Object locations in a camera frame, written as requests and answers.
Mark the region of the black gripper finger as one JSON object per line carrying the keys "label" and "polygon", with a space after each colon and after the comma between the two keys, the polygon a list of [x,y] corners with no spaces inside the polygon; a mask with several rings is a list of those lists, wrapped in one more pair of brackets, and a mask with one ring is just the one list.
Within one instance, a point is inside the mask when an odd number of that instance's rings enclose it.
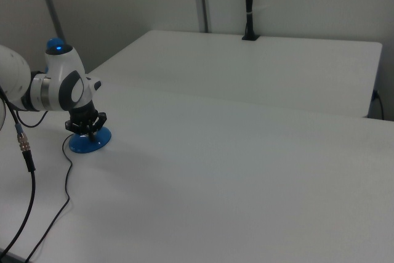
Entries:
{"label": "black gripper finger", "polygon": [[104,124],[107,120],[105,112],[95,111],[90,119],[90,141],[98,142],[105,135]]}
{"label": "black gripper finger", "polygon": [[75,123],[72,120],[68,120],[65,122],[65,129],[76,134],[80,138],[85,137],[92,141],[90,126],[85,122],[80,121],[79,123]]}

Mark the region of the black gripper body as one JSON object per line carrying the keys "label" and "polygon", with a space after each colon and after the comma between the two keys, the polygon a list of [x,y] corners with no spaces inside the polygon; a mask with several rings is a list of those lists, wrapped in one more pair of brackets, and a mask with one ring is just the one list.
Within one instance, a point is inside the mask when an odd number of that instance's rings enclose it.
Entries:
{"label": "black gripper body", "polygon": [[93,113],[97,111],[95,109],[95,105],[93,102],[89,102],[85,106],[74,108],[69,111],[70,119],[75,123],[79,123],[80,121],[87,123],[90,126],[90,119],[92,118]]}

